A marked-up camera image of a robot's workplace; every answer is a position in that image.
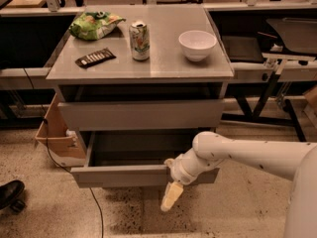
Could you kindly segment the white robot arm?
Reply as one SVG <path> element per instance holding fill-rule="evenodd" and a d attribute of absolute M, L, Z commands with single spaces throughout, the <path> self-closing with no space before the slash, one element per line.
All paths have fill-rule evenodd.
<path fill-rule="evenodd" d="M 201 132 L 186 153 L 164 161 L 172 181 L 166 186 L 160 209 L 170 210 L 186 185 L 223 160 L 291 180 L 283 238 L 317 238 L 316 143 L 234 140 L 214 132 Z"/>

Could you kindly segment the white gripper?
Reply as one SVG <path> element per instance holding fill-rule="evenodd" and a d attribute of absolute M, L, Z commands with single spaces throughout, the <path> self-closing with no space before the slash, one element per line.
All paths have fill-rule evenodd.
<path fill-rule="evenodd" d="M 169 182 L 165 188 L 160 205 L 163 212 L 171 210 L 183 193 L 183 186 L 189 185 L 205 172 L 212 169 L 208 160 L 200 158 L 193 149 L 180 154 L 175 159 L 166 159 L 164 164 L 170 169 L 174 182 Z"/>

